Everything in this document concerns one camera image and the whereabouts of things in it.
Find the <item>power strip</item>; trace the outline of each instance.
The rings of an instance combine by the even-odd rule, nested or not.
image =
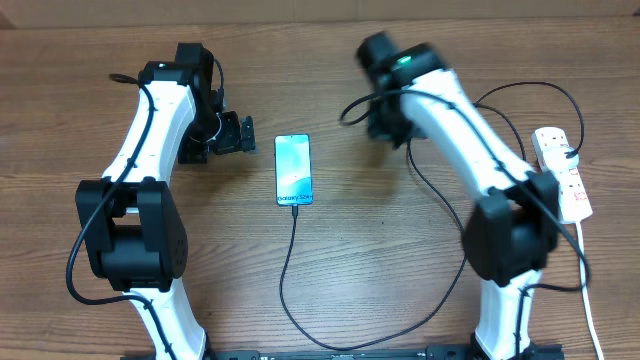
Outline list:
[[[567,159],[573,150],[562,129],[544,127],[531,135],[538,163],[543,171],[551,171],[560,183],[560,221],[563,224],[578,223],[593,214],[589,197],[580,178],[580,155]]]

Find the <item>wooden table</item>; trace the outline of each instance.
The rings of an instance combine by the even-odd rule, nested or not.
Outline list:
[[[130,304],[88,307],[65,288],[64,267],[80,226],[74,192],[120,148],[136,89],[107,80],[170,60],[179,41],[203,42],[224,66],[230,108],[253,115],[259,153],[176,166],[172,193],[189,234],[184,275],[196,318],[218,350],[317,350],[284,316],[278,277],[291,231],[275,205],[272,142],[306,132],[313,146],[316,203],[300,211],[286,281],[293,314],[335,345],[400,330],[430,312],[462,260],[459,234],[435,195],[408,169],[404,148],[341,128],[340,110],[369,92],[353,55],[388,30],[400,46],[428,41],[457,70],[471,98],[512,81],[547,80],[569,90],[586,119],[580,168],[594,216],[584,223],[593,267],[591,304],[605,354],[638,357],[640,346],[640,21],[470,20],[322,25],[225,25],[0,32],[0,358],[116,359],[151,350]],[[579,127],[559,92],[522,87],[486,104],[529,135]],[[509,128],[488,121],[517,149]],[[419,167],[464,218],[470,202],[430,141]],[[577,261],[561,241],[545,280],[573,284]],[[82,250],[80,292],[113,295]],[[467,267],[426,326],[376,348],[464,343],[479,314],[479,279]],[[539,291],[531,336],[593,359],[578,294]]]

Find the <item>black wire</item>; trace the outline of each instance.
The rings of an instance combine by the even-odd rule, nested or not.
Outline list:
[[[98,213],[102,210],[102,208],[108,202],[111,201],[111,198],[114,192],[118,189],[118,186],[124,182],[124,179],[127,177],[131,169],[136,166],[135,161],[138,158],[138,155],[140,154],[140,150],[144,145],[147,135],[149,134],[149,130],[151,129],[151,123],[153,122],[153,115],[154,115],[154,112],[156,111],[156,108],[153,103],[153,97],[151,96],[149,89],[147,89],[147,87],[144,84],[139,83],[136,79],[130,76],[122,75],[122,74],[110,74],[109,79],[119,83],[137,85],[144,92],[144,94],[147,96],[147,99],[149,100],[149,116],[147,117],[147,123],[145,124],[144,130],[142,131],[142,135],[140,135],[140,140],[138,140],[138,144],[133,150],[131,157],[127,159],[127,165],[122,171],[122,174],[111,185],[111,188],[109,188],[107,193],[102,197],[102,200],[100,201],[98,206],[96,206],[95,210],[87,220],[87,223],[85,224],[84,228],[82,228],[82,230],[80,231],[80,234],[78,234],[78,237],[76,238],[76,242],[73,244],[73,248],[71,249],[71,253],[69,254],[69,260],[67,261],[67,270],[66,270],[67,290],[69,290],[69,293],[71,294],[71,296],[73,296],[74,299],[76,299],[78,302],[85,305],[104,305],[104,304],[112,304],[120,301],[129,301],[129,300],[135,300],[143,303],[144,309],[149,310],[149,313],[153,318],[153,322],[155,323],[156,328],[158,330],[158,335],[160,335],[160,339],[162,340],[162,344],[164,345],[164,351],[169,353],[169,356],[171,357],[172,360],[177,360],[178,358],[173,352],[173,349],[171,348],[171,344],[169,344],[169,341],[167,340],[167,337],[162,329],[160,319],[158,318],[158,314],[156,313],[156,310],[151,305],[151,301],[139,295],[121,295],[121,296],[114,296],[114,297],[105,298],[105,299],[87,299],[82,295],[80,295],[73,285],[73,265],[76,261],[76,257],[78,256],[78,251],[80,250],[80,246],[82,245],[82,242],[87,233],[87,230],[93,223]]]
[[[224,99],[224,73],[222,72],[222,65],[215,57],[213,58],[213,62],[216,63],[218,67],[218,73],[220,73],[220,87],[218,88],[218,93],[216,94],[216,98],[213,101],[214,104],[217,104],[218,101]]]
[[[584,142],[584,118],[582,117],[582,111],[580,111],[580,107],[578,106],[578,103],[576,102],[576,100],[573,98],[573,96],[571,96],[571,94],[569,94],[565,89],[561,88],[560,86],[558,86],[556,84],[548,83],[546,81],[520,81],[520,82],[516,82],[516,83],[511,83],[511,84],[498,86],[497,88],[488,91],[486,94],[482,95],[478,99],[478,101],[476,101],[476,104],[479,103],[480,101],[484,100],[484,98],[486,98],[487,96],[493,94],[496,91],[499,91],[499,90],[502,90],[502,89],[506,89],[506,88],[510,88],[510,87],[513,87],[513,86],[520,86],[520,85],[549,86],[549,87],[552,87],[552,88],[560,91],[561,93],[563,93],[569,99],[569,101],[571,101],[571,104],[576,109],[576,113],[578,114],[578,120],[580,120],[580,143],[578,143],[578,147],[577,148],[575,148],[574,150],[572,150],[572,151],[567,153],[567,159],[570,159],[570,158],[578,155],[578,152],[580,151],[580,148],[582,148],[582,143]]]
[[[492,91],[490,91],[488,94],[495,92],[501,88],[504,87],[509,87],[508,85],[505,85],[503,87],[494,89]],[[502,173],[505,174],[505,176],[507,176],[509,178],[509,180],[511,180],[520,191],[522,191],[522,193],[525,195],[525,197],[527,199],[529,199],[529,201],[531,201],[533,203],[533,205],[538,208],[538,210],[540,210],[545,217],[547,217],[549,219],[549,221],[551,221],[553,223],[553,225],[557,228],[557,230],[566,238],[567,242],[569,243],[569,245],[573,248],[574,252],[576,253],[576,255],[578,256],[578,258],[580,259],[580,261],[584,264],[585,267],[585,282],[584,284],[579,284],[576,285],[574,287],[565,287],[565,286],[558,286],[558,285],[551,285],[551,284],[531,284],[531,285],[527,285],[524,288],[521,289],[521,294],[520,294],[520,302],[519,302],[519,306],[518,306],[518,315],[516,318],[516,330],[515,330],[515,337],[516,337],[516,344],[515,344],[515,348],[516,348],[516,354],[515,354],[515,359],[519,360],[520,359],[520,327],[522,325],[522,315],[523,315],[523,307],[524,307],[524,298],[528,295],[528,291],[531,289],[547,289],[547,290],[554,290],[554,291],[561,291],[561,292],[578,292],[581,291],[582,288],[586,287],[589,285],[589,282],[591,280],[591,269],[589,266],[589,263],[587,261],[586,256],[584,255],[584,253],[580,250],[578,243],[576,242],[576,240],[573,238],[573,236],[569,233],[569,231],[564,227],[564,225],[562,225],[558,219],[551,213],[551,211],[542,203],[542,201],[540,201],[540,199],[538,199],[534,194],[531,193],[531,191],[529,191],[529,189],[527,189],[521,181],[519,181],[518,179],[516,179],[506,168],[505,165],[502,161],[500,161],[498,159],[498,157],[496,156],[496,154],[493,152],[493,150],[491,149],[491,147],[489,146],[489,144],[486,142],[486,140],[484,139],[484,137],[482,136],[482,134],[480,133],[480,131],[476,128],[476,126],[471,122],[471,120],[469,119],[469,117],[462,111],[460,110],[460,108],[456,105],[456,103],[448,101],[440,96],[434,95],[434,94],[430,94],[430,93],[426,93],[426,92],[422,92],[422,91],[417,91],[417,90],[411,90],[411,89],[401,89],[401,90],[389,90],[385,93],[377,93],[377,94],[369,94],[367,96],[363,96],[360,99],[354,101],[353,103],[351,103],[349,106],[347,106],[345,108],[345,110],[342,111],[342,114],[340,115],[340,119],[339,121],[343,122],[344,117],[347,115],[347,113],[353,109],[354,107],[366,102],[366,101],[379,101],[379,100],[384,100],[389,98],[390,96],[395,96],[395,95],[417,95],[417,96],[422,96],[431,100],[435,100],[438,101],[444,105],[446,105],[450,110],[455,111],[458,115],[460,115],[460,117],[467,123],[467,125],[469,125],[469,127],[471,128],[471,130],[474,132],[474,134],[476,135],[476,137],[478,138],[478,140],[482,143],[483,147],[485,148],[485,150],[487,151],[487,153],[489,154],[489,156],[492,158],[493,161],[495,161],[495,163],[497,164],[497,169],[500,170]]]
[[[460,234],[464,233],[464,226],[462,225],[462,221],[460,221],[460,218],[458,217],[458,214],[456,213],[456,211],[453,209],[453,206],[451,206],[451,204],[449,203],[449,201],[447,201],[447,199],[444,197],[444,195],[442,195],[442,193],[440,191],[438,191],[438,189],[436,189],[436,187],[433,186],[433,184],[431,184],[431,182],[429,182],[429,180],[427,180],[424,177],[424,175],[422,175],[420,170],[418,170],[418,167],[416,166],[416,163],[413,161],[413,154],[411,153],[411,142],[407,143],[407,156],[409,157],[409,160],[411,161],[411,165],[413,166],[413,169],[416,171],[418,176],[420,176],[420,178],[427,185],[429,185],[431,190],[433,190],[436,193],[436,195],[438,195],[438,197],[440,197],[440,199],[442,200],[442,202],[444,202],[444,204],[447,206],[449,211],[451,211],[451,214],[453,215],[453,218],[456,221],[456,225],[458,226],[458,229],[460,230]],[[321,347],[323,347],[325,349],[334,350],[334,351],[352,351],[352,350],[360,349],[360,348],[363,348],[363,347],[376,345],[376,344],[379,344],[381,342],[388,341],[388,340],[397,338],[397,337],[402,336],[402,335],[406,335],[406,334],[412,332],[413,330],[419,328],[420,326],[426,324],[429,320],[431,320],[431,318],[433,318],[438,313],[440,308],[445,304],[445,302],[449,298],[449,295],[453,291],[453,288],[456,286],[456,283],[458,282],[458,279],[460,278],[460,275],[462,274],[462,271],[464,270],[464,266],[465,266],[465,264],[467,262],[467,258],[463,257],[462,263],[460,264],[460,268],[458,269],[458,272],[456,273],[455,278],[451,282],[451,285],[449,286],[449,289],[447,290],[447,292],[442,297],[442,300],[440,300],[440,303],[438,303],[438,306],[436,306],[436,308],[429,315],[427,315],[426,318],[424,318],[423,320],[421,320],[418,323],[414,324],[413,326],[410,326],[410,327],[408,327],[408,328],[406,328],[406,329],[404,329],[402,331],[399,331],[399,332],[397,332],[395,334],[388,335],[388,336],[382,337],[380,339],[369,341],[369,342],[366,342],[366,343],[360,344],[360,345],[349,346],[349,347],[337,347],[337,346],[327,345],[327,344],[315,339],[306,330],[304,330],[302,328],[302,326],[300,326],[300,324],[298,324],[298,322],[293,318],[293,315],[291,315],[291,313],[289,312],[289,308],[287,307],[287,304],[286,304],[286,302],[284,300],[284,291],[283,291],[284,277],[285,277],[285,275],[287,273],[287,268],[289,267],[289,259],[291,258],[291,251],[293,250],[293,243],[294,243],[295,234],[296,234],[296,224],[297,224],[297,219],[298,219],[298,207],[297,206],[293,206],[292,215],[293,215],[293,228],[291,230],[291,242],[289,243],[289,251],[287,252],[287,258],[284,261],[284,267],[282,268],[282,274],[280,275],[280,287],[279,287],[279,290],[280,290],[280,303],[282,304],[282,308],[284,309],[284,312],[287,314],[287,317],[289,318],[291,323],[298,329],[298,331],[300,331],[302,333],[302,335],[306,336],[307,339],[311,340],[316,345],[321,346]]]
[[[511,128],[511,130],[513,131],[513,135],[516,136],[516,140],[518,140],[518,145],[520,145],[520,152],[522,153],[522,160],[527,161],[527,153],[524,151],[524,143],[522,142],[522,138],[520,138],[520,134],[518,133],[518,130],[516,130],[516,127],[513,125],[513,123],[511,122],[511,120],[509,120],[509,118],[507,117],[507,115],[505,115],[502,111],[491,107],[489,105],[484,105],[484,104],[479,104],[477,102],[473,103],[473,106],[480,108],[480,109],[486,109],[489,111],[493,111],[494,113],[500,115],[504,121],[507,122],[507,124],[509,124],[509,127]]]

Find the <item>smartphone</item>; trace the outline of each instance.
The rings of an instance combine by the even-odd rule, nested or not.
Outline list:
[[[309,135],[280,135],[275,139],[276,200],[278,205],[313,203]]]

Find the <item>robotic arm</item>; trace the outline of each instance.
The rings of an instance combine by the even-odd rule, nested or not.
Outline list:
[[[187,235],[169,191],[176,157],[179,163],[206,163],[209,152],[221,155],[255,149],[253,120],[223,112],[223,87],[211,90],[213,64],[202,44],[178,45],[174,62],[149,62],[139,74],[153,98],[155,112],[136,166],[114,193],[110,205],[93,220],[86,246],[93,273],[116,291],[149,300],[158,314],[171,350],[180,360],[214,359],[204,329],[198,325],[182,283],[187,263]],[[85,180],[76,191],[83,227],[102,197],[123,172],[149,117],[149,100],[140,90],[138,111],[122,149],[101,180]],[[137,213],[140,225],[116,225],[114,218]],[[142,303],[132,301],[165,360],[157,325]]]
[[[465,357],[491,360],[513,357],[520,289],[537,283],[542,277],[547,254],[557,244],[557,231],[499,170],[496,160],[469,123],[497,160],[557,214],[555,178],[550,173],[535,174],[528,163],[499,139],[466,97],[455,72],[447,68],[428,45],[400,52],[380,33],[364,41],[357,57],[378,93],[410,90],[371,102],[369,136],[390,140],[396,148],[412,137],[430,137],[475,202],[462,244],[469,263],[483,279],[482,299],[480,322]],[[446,103],[415,92],[433,94],[454,103],[469,123]],[[514,203],[519,209],[513,209]],[[540,349],[531,344],[527,333],[532,291],[529,294],[523,307],[519,348],[524,349],[529,359],[538,359],[541,357],[533,354]],[[562,355],[557,347],[551,351]]]

